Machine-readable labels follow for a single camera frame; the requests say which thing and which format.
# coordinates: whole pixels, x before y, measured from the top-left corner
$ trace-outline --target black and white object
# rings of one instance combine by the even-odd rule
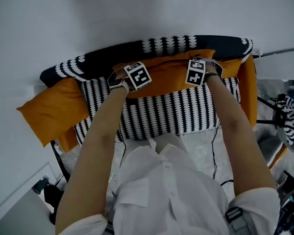
[[[162,38],[150,38],[142,41],[110,46],[98,49],[82,56],[73,57],[63,63],[57,64],[42,72],[40,79],[47,87],[54,86],[65,77],[75,77],[79,82],[87,80],[105,79],[112,73],[114,67],[129,60],[145,60],[158,56],[172,56],[189,50],[203,49],[217,50],[214,58],[229,60],[243,58],[244,63],[251,55],[253,41],[246,38],[225,36],[172,36]],[[118,53],[111,58],[111,53]]]
[[[222,74],[223,74],[223,68],[220,64],[218,64],[218,62],[215,59],[211,59],[211,58],[201,58],[201,57],[193,57],[193,60],[195,61],[203,61],[203,62],[210,62],[213,63],[213,65],[215,66],[216,72],[218,73],[218,76],[221,78]]]
[[[285,94],[278,96],[276,106],[286,113],[283,130],[285,133],[286,141],[293,145],[294,143],[294,100]]]
[[[116,79],[116,76],[117,76],[117,74],[116,74],[116,70],[115,70],[107,79],[107,83],[109,85],[110,90],[113,90],[113,89],[119,88],[119,87],[124,87],[126,89],[127,93],[129,93],[129,86],[128,86],[127,82],[121,78]]]
[[[225,78],[223,83],[240,102],[237,78]],[[80,145],[93,117],[109,95],[104,77],[81,83],[89,116],[74,126]],[[127,98],[122,110],[116,142],[124,139],[146,140],[167,132],[177,135],[215,128],[217,114],[207,84],[161,96]]]
[[[206,64],[204,61],[190,60],[188,62],[186,84],[201,86],[205,77]]]
[[[131,66],[125,66],[124,70],[131,80],[135,91],[151,83],[151,77],[142,62],[137,62]]]

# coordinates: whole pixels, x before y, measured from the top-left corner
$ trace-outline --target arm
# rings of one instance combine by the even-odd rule
[[[103,214],[114,141],[126,97],[125,88],[116,88],[96,112],[59,204],[56,234],[78,220]]]
[[[211,64],[207,64],[207,71],[216,73]],[[222,126],[223,140],[233,171],[235,194],[261,187],[276,189],[240,104],[218,76],[208,77],[207,85]]]

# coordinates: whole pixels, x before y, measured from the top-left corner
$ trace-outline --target backpack strap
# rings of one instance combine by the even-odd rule
[[[231,235],[258,235],[249,213],[239,207],[230,208],[225,219]]]

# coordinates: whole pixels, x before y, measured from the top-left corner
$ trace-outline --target white shirt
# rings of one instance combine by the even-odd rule
[[[218,182],[199,172],[188,154],[168,144],[160,154],[141,146],[120,168],[113,218],[116,235],[228,235],[225,212],[249,213],[259,235],[273,234],[280,200],[272,188],[244,192],[229,204]],[[94,215],[62,235],[106,234],[107,220]]]

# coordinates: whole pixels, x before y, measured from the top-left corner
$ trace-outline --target hand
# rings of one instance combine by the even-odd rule
[[[214,64],[211,62],[206,62],[206,72],[213,72],[215,74],[218,74]]]
[[[117,73],[116,79],[123,79],[128,84],[131,90],[135,89],[132,84],[132,81],[129,79],[127,73],[125,72],[124,67],[118,70],[116,73]]]

